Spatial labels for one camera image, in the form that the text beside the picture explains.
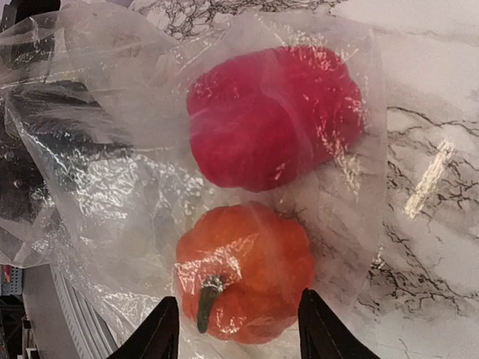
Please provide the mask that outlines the red fake bell pepper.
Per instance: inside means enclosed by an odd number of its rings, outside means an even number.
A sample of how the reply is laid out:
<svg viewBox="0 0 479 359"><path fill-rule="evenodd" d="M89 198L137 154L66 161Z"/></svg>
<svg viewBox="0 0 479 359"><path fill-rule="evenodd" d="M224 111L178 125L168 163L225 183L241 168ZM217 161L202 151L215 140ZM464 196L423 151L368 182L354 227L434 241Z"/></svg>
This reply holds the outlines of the red fake bell pepper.
<svg viewBox="0 0 479 359"><path fill-rule="evenodd" d="M191 85L190 147L221 188L268 191L344 153L364 131L362 95L322 46L280 46L231 58Z"/></svg>

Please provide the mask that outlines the orange fake tomato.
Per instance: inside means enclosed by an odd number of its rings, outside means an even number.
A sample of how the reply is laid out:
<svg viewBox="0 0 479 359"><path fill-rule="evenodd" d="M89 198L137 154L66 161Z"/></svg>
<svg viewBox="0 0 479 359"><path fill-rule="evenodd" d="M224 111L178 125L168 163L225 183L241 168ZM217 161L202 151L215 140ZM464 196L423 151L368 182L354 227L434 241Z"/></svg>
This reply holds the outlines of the orange fake tomato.
<svg viewBox="0 0 479 359"><path fill-rule="evenodd" d="M177 243L183 313L218 340L264 344L297 320L315 277L305 228L259 202L221 206Z"/></svg>

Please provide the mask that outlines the clear zip top bag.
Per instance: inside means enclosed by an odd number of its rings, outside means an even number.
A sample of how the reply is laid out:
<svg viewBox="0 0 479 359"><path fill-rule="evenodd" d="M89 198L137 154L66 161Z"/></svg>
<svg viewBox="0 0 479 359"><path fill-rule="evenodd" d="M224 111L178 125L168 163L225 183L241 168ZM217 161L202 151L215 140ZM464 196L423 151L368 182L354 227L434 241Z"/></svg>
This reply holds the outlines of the clear zip top bag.
<svg viewBox="0 0 479 359"><path fill-rule="evenodd" d="M341 58L361 91L364 131L344 153L286 185L260 192L218 187L192 155L189 89L231 58L280 46L322 46ZM67 192L44 149L17 122L49 199L32 221L1 217L2 265L52 265L123 344L172 296L178 358L301 358L298 311L264 344L201 334L183 313L175 267L181 237L211 209L259 202L305 228L315 263L306 289L341 320L366 278L385 200L385 96L371 28L307 11L250 12L179 41L108 2L3 2L1 98L19 85L58 81L82 83L110 115L93 134L116 135L131 153L91 163L87 184Z"/></svg>

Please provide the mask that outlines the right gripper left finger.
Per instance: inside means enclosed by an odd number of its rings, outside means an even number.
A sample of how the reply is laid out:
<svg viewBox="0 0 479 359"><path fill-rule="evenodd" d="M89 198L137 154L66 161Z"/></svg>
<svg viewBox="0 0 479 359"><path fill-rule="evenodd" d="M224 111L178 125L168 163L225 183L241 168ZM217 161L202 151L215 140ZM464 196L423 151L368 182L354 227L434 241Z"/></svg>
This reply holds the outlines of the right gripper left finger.
<svg viewBox="0 0 479 359"><path fill-rule="evenodd" d="M175 297L164 297L108 359L178 359L180 318Z"/></svg>

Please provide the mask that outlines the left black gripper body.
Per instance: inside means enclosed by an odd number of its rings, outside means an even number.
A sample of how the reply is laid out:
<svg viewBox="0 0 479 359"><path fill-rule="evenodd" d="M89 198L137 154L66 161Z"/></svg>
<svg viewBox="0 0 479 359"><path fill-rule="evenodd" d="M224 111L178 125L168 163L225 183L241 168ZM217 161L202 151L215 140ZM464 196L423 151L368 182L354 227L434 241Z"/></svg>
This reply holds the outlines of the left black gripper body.
<svg viewBox="0 0 479 359"><path fill-rule="evenodd" d="M17 132L20 122L43 149L60 187L72 192L88 182L93 162L127 157L131 146L116 135L94 135L110 119L80 82L19 85L1 98L1 217L32 221L49 199L45 180Z"/></svg>

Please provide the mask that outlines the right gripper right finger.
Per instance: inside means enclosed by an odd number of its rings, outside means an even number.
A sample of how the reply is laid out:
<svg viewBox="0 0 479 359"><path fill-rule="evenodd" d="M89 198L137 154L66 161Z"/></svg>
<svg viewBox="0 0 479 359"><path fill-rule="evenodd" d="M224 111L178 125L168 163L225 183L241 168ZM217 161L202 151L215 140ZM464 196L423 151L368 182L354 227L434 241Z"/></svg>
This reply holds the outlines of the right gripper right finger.
<svg viewBox="0 0 479 359"><path fill-rule="evenodd" d="M298 322L302 359L379 359L312 289L302 292Z"/></svg>

